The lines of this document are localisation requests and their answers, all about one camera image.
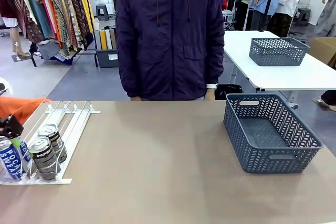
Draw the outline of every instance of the can lid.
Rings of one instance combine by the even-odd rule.
[[[49,136],[52,135],[54,133],[56,133],[58,131],[57,126],[55,124],[52,123],[48,123],[45,125],[42,125],[38,131],[37,134],[39,136]]]
[[[6,148],[10,146],[12,142],[6,137],[0,137],[0,148]]]
[[[37,137],[28,142],[28,149],[31,153],[44,151],[49,146],[50,140],[47,137]]]

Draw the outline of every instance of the jacket zipper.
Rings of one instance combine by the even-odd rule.
[[[173,65],[173,77],[172,77],[172,100],[175,97],[175,59],[174,59],[174,0],[172,0],[172,21],[171,21],[171,28],[172,28],[172,43],[171,43],[171,52],[172,52],[172,65]]]

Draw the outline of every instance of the navy jacket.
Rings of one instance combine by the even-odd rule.
[[[129,97],[194,100],[223,73],[221,0],[118,0],[119,73]]]

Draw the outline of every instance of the blue plastic basket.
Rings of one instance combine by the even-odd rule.
[[[275,94],[228,94],[224,124],[247,173],[301,173],[323,147]]]
[[[293,38],[253,38],[249,56],[259,66],[299,66],[308,49]]]

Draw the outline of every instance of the jacket drawstring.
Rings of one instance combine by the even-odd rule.
[[[187,0],[188,1],[188,14],[189,14],[189,17],[188,17],[188,22],[190,22],[190,2],[189,2],[189,0]]]
[[[156,0],[156,26],[159,27],[159,0]]]

